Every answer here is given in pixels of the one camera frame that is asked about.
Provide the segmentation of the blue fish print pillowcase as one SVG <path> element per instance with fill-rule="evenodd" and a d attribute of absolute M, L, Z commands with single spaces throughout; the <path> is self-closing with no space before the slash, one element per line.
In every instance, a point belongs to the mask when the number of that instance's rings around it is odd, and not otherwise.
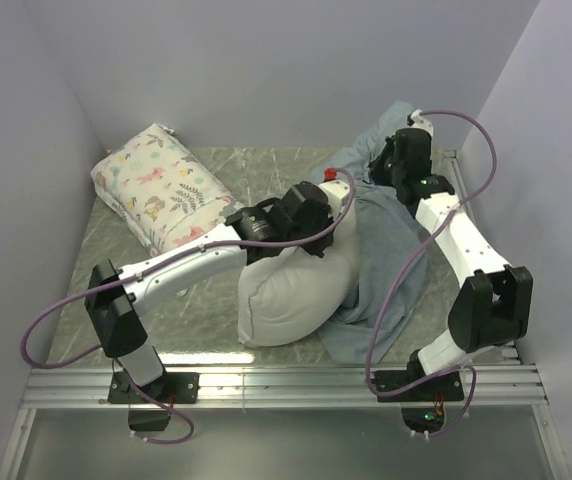
<path fill-rule="evenodd" d="M 354 304 L 336 310 L 317 335 L 338 364 L 362 365 L 366 360 L 377 315 L 400 269 L 420 246 L 421 227 L 396 198 L 393 188 L 379 186 L 369 177 L 368 165 L 382 152 L 386 139 L 406 126 L 415 107 L 396 101 L 376 124 L 309 174 L 319 183 L 329 167 L 348 170 L 356 184 L 359 239 L 358 284 Z"/>

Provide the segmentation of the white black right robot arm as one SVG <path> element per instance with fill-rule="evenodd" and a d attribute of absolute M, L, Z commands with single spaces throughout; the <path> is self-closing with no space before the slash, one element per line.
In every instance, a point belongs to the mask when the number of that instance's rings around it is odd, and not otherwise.
<path fill-rule="evenodd" d="M 445 332 L 414 352 L 407 364 L 408 391 L 421 400 L 440 390 L 438 371 L 524 337 L 533 290 L 530 271 L 511 265 L 493 249 L 450 182 L 432 172 L 431 143 L 428 131 L 402 128 L 386 139 L 369 165 L 371 180 L 393 187 L 400 203 L 436 241 L 459 284 Z"/>

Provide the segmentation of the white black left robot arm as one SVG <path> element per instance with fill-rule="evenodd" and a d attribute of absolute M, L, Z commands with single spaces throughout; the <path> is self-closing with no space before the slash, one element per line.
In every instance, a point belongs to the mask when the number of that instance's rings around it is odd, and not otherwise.
<path fill-rule="evenodd" d="M 122 366 L 143 401 L 163 399 L 170 390 L 168 375 L 142 316 L 181 290 L 288 247 L 322 257 L 350 192 L 341 180 L 302 181 L 283 197 L 243 207 L 211 231 L 151 260 L 121 268 L 111 261 L 97 264 L 84 304 L 104 355 Z"/>

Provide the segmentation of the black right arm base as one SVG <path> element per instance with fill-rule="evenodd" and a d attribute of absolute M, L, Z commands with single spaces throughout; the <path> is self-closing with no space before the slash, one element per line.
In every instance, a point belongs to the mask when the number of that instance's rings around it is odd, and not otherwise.
<path fill-rule="evenodd" d="M 377 401 L 398 404 L 403 425 L 409 432 L 429 438 L 446 427 L 446 404 L 465 400 L 463 381 L 459 372 L 452 372 L 395 396 L 382 397 L 383 393 L 403 389 L 416 379 L 406 370 L 376 370 L 370 375 L 378 393 Z"/>

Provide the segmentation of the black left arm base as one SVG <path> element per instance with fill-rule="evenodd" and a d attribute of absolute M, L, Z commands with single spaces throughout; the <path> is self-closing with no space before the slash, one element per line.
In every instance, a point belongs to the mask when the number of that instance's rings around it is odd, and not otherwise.
<path fill-rule="evenodd" d="M 140 390 L 167 407 L 193 405 L 198 397 L 199 378 L 197 372 L 166 372 Z M 125 371 L 112 375 L 107 403 L 129 408 L 128 426 L 136 433 L 161 433 L 170 424 L 171 414 L 140 395 Z"/>

